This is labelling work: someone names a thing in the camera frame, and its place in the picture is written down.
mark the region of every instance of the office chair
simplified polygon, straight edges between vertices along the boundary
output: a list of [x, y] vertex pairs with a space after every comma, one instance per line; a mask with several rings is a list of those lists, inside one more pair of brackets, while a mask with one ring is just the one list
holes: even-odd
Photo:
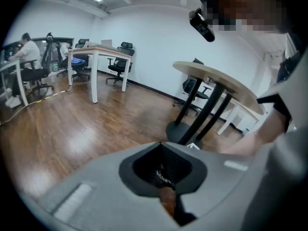
[[34, 94], [34, 92], [38, 91], [38, 97], [41, 99], [42, 95], [40, 94], [40, 90], [43, 88], [49, 88], [51, 87], [52, 90], [54, 90], [54, 87], [48, 84], [42, 84], [42, 79], [48, 77], [50, 70], [49, 70], [49, 64], [51, 61], [51, 45], [52, 45], [52, 40], [53, 36], [51, 33], [47, 34], [46, 36], [46, 41], [47, 41], [47, 47], [44, 52], [43, 58], [42, 58], [42, 67], [41, 69], [35, 69], [34, 67], [34, 62], [36, 60], [28, 61], [28, 62], [23, 62], [22, 65], [26, 63], [30, 63], [32, 70], [34, 70], [34, 75], [32, 76], [31, 79], [23, 79], [25, 82], [32, 81], [34, 84], [36, 82], [36, 86], [31, 90], [31, 92], [27, 95], [30, 96]]
[[[193, 63], [198, 63], [198, 64], [204, 65], [203, 62], [199, 61], [199, 60], [196, 59], [196, 58], [194, 59]], [[194, 77], [188, 76], [188, 77], [187, 77], [187, 80], [185, 80], [185, 81], [183, 82], [183, 90], [184, 90], [184, 92], [185, 92], [185, 93], [183, 93], [183, 94], [189, 94], [189, 93], [192, 91], [195, 82], [196, 82], [196, 79], [195, 79]], [[204, 88], [205, 88], [205, 89], [203, 90], [203, 92], [200, 92], [200, 91], [197, 92], [197, 94], [196, 94], [196, 96], [194, 97], [193, 101], [195, 100], [196, 97], [197, 97], [197, 98], [201, 98], [201, 99], [209, 99], [209, 96], [207, 96], [207, 95], [205, 94], [205, 91], [206, 91], [207, 89], [211, 90], [211, 88], [205, 87], [205, 86], [204, 86]], [[185, 103], [186, 103], [186, 101], [180, 100], [180, 101], [178, 101], [178, 102], [174, 102], [174, 103], [173, 103], [173, 107], [175, 107], [176, 104], [184, 105]], [[199, 115], [199, 108], [196, 108], [196, 106], [194, 106], [193, 104], [190, 104], [189, 108], [192, 109], [192, 110], [194, 110], [194, 111], [196, 112], [196, 116]]]
[[86, 42], [89, 41], [88, 38], [81, 38], [79, 41], [78, 41], [78, 44], [75, 45], [75, 48], [82, 48], [85, 46]]
[[[130, 55], [130, 56], [133, 56], [135, 51], [132, 49], [133, 48], [133, 44], [132, 43], [127, 43], [127, 42], [123, 42], [121, 44], [121, 47], [118, 47], [117, 49], [119, 50], [119, 52], [121, 53], [124, 53], [126, 55]], [[119, 58], [117, 57], [115, 59], [115, 62], [113, 65], [111, 65], [111, 60], [112, 58], [108, 58], [109, 60], [109, 66], [108, 68], [112, 71], [116, 71], [117, 72], [117, 77], [114, 77], [114, 78], [108, 78], [106, 79], [106, 84], [108, 84], [108, 80], [109, 79], [114, 79], [114, 86], [116, 85], [116, 82], [118, 82], [119, 80], [122, 80], [123, 81], [123, 78], [120, 76], [121, 74], [123, 74], [125, 72], [125, 65], [126, 65], [126, 60], [125, 59], [122, 59], [122, 58]], [[130, 66], [129, 66], [129, 70], [128, 72], [130, 72], [131, 70], [131, 66], [132, 66], [133, 63], [130, 63]]]
[[[67, 69], [68, 69], [68, 57], [65, 58], [64, 60], [62, 59], [61, 52], [60, 52], [60, 48], [61, 48], [60, 42], [57, 42], [56, 48], [57, 48], [57, 51], [58, 51], [58, 65], [59, 65], [60, 67], [62, 67], [62, 68], [65, 69], [65, 70], [62, 72], [62, 74], [63, 74], [63, 76], [64, 76], [64, 75], [68, 72], [68, 70], [67, 70]], [[85, 60], [84, 63], [72, 64], [72, 69], [73, 69], [74, 71], [76, 71], [76, 74], [73, 74], [73, 75], [72, 75], [73, 78], [76, 77], [76, 76], [78, 76], [78, 77], [81, 77], [83, 81], [85, 81], [85, 79], [83, 78], [83, 76], [86, 76], [86, 77], [88, 78], [88, 80], [90, 80], [90, 75], [83, 74], [83, 73], [80, 72], [82, 68], [88, 66], [88, 64], [89, 64], [89, 57], [86, 56], [86, 58], [87, 58], [88, 60], [84, 59], [84, 60]]]

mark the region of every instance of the baseboard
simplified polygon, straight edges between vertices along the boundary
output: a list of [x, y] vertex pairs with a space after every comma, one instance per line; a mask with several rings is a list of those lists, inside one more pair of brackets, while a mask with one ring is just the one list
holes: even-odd
[[[108, 75], [111, 76], [111, 77], [116, 77], [116, 76], [117, 76], [117, 75], [114, 75], [114, 74], [111, 74], [111, 73], [107, 73], [107, 72], [101, 71], [101, 70], [97, 70], [97, 72], [99, 72], [99, 73], [101, 73], [101, 74], [104, 74], [104, 75], [107, 75], [107, 74], [108, 74]], [[170, 94], [168, 94], [168, 93], [165, 93], [165, 92], [163, 92], [163, 91], [160, 91], [160, 90], [154, 89], [154, 88], [152, 88], [152, 87], [148, 87], [148, 86], [146, 86], [146, 85], [140, 84], [140, 83], [138, 83], [138, 82], [136, 82], [136, 81], [133, 81], [133, 80], [130, 80], [130, 79], [127, 79], [127, 81], [128, 81], [128, 83], [131, 83], [131, 84], [134, 84], [134, 85], [136, 85], [136, 86], [145, 88], [145, 89], [147, 89], [147, 90], [151, 90], [151, 91], [153, 91], [153, 92], [156, 92], [156, 93], [158, 93], [158, 94], [164, 95], [165, 97], [171, 98], [171, 99], [173, 99], [173, 100], [176, 100], [176, 101], [185, 101], [185, 100], [182, 100], [182, 99], [180, 99], [180, 98], [174, 97], [174, 96], [172, 96], [172, 95], [170, 95]], [[227, 121], [227, 120], [225, 120], [225, 119], [223, 119], [223, 118], [221, 118], [221, 117], [219, 117], [218, 120], [223, 121], [224, 123]], [[241, 131], [241, 130], [239, 130], [238, 128], [236, 128], [236, 126], [235, 126], [233, 123], [230, 123], [230, 126], [231, 126], [233, 129], [235, 129], [236, 131], [238, 131], [239, 133], [241, 133], [241, 134], [243, 133], [243, 131]]]

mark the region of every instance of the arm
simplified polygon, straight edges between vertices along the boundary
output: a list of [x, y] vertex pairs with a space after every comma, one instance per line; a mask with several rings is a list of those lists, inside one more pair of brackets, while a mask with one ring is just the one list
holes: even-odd
[[238, 154], [252, 156], [266, 143], [275, 141], [283, 134], [287, 118], [277, 110], [272, 110], [262, 126], [235, 143], [229, 149], [222, 150], [223, 154]]
[[25, 56], [25, 53], [23, 51], [18, 51], [14, 56], [9, 57], [9, 61], [15, 60], [17, 58], [23, 58]]

